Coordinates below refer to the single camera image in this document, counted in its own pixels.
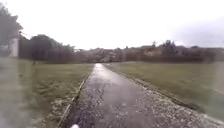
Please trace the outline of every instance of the paved path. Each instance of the paved path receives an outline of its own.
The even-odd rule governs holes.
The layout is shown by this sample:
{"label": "paved path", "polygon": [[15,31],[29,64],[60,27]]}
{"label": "paved path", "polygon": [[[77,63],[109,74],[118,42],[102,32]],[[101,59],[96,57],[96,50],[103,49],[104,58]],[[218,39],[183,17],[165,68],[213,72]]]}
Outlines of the paved path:
{"label": "paved path", "polygon": [[202,115],[96,64],[75,103],[67,127],[209,128]]}

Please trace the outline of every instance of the sky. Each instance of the sky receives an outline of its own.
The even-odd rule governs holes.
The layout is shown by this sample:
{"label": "sky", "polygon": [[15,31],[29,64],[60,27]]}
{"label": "sky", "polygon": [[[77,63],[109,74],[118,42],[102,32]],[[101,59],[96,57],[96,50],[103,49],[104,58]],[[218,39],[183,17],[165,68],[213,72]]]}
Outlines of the sky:
{"label": "sky", "polygon": [[135,47],[165,39],[186,46],[224,46],[222,0],[0,1],[19,16],[24,33],[46,34],[76,48]]}

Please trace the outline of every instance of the tree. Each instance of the tree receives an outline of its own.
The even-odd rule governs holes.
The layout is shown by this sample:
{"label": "tree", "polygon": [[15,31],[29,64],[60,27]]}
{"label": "tree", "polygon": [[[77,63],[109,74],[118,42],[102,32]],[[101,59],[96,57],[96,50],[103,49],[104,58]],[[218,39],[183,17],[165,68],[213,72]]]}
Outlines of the tree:
{"label": "tree", "polygon": [[0,45],[9,44],[10,39],[19,37],[22,26],[16,21],[17,18],[18,16],[12,16],[0,3]]}
{"label": "tree", "polygon": [[177,54],[176,45],[171,40],[166,40],[161,46],[162,56],[175,56]]}

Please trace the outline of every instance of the path edge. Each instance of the path edge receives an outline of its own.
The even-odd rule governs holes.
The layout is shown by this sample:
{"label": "path edge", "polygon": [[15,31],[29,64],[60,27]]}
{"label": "path edge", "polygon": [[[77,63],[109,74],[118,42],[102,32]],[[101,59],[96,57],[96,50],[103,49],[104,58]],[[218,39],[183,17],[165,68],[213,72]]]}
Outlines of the path edge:
{"label": "path edge", "polygon": [[65,123],[66,119],[68,118],[68,115],[71,111],[71,109],[74,107],[74,103],[78,100],[79,96],[80,96],[80,92],[82,90],[83,85],[86,83],[87,79],[89,78],[90,74],[92,73],[93,69],[87,73],[87,75],[85,76],[84,80],[82,81],[82,83],[79,85],[78,90],[76,91],[75,96],[72,98],[71,102],[69,103],[69,105],[66,107],[64,114],[61,117],[61,120],[58,122],[58,124],[56,125],[55,128],[63,128],[63,124]]}

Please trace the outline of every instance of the grass verge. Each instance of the grass verge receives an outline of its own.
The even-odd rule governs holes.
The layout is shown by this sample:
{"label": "grass verge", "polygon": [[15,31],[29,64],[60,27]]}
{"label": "grass verge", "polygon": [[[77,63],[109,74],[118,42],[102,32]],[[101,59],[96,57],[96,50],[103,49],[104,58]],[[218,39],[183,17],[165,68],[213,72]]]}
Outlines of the grass verge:
{"label": "grass verge", "polygon": [[91,64],[35,64],[19,61],[20,83],[35,126],[55,127]]}
{"label": "grass verge", "polygon": [[159,91],[177,104],[224,120],[224,63],[113,63],[105,66],[132,79],[151,83],[142,85]]}

